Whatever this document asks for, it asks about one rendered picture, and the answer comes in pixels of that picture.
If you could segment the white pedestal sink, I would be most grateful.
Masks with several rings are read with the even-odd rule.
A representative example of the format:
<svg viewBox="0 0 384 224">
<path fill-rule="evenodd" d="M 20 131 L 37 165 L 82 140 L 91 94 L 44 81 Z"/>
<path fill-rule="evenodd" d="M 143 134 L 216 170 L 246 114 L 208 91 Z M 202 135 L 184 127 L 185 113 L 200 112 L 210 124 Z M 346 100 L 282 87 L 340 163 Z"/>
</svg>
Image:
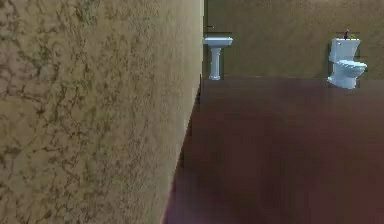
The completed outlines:
<svg viewBox="0 0 384 224">
<path fill-rule="evenodd" d="M 231 37 L 205 37 L 203 43 L 208 45 L 211 50 L 211 68 L 209 79 L 220 79 L 220 55 L 221 50 L 225 47 L 229 47 L 233 42 Z"/>
</svg>

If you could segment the white toilet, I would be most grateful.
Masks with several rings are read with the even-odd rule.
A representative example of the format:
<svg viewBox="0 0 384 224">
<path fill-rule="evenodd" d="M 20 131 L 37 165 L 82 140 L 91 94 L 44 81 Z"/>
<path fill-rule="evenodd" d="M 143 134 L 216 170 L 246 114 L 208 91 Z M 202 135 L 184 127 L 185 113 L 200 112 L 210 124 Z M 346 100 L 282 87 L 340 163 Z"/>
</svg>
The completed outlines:
<svg viewBox="0 0 384 224">
<path fill-rule="evenodd" d="M 327 78 L 329 83 L 344 89 L 356 87 L 357 78 L 367 68 L 365 63 L 354 60 L 359 45 L 359 39 L 332 39 L 329 61 L 333 63 L 333 67 Z"/>
</svg>

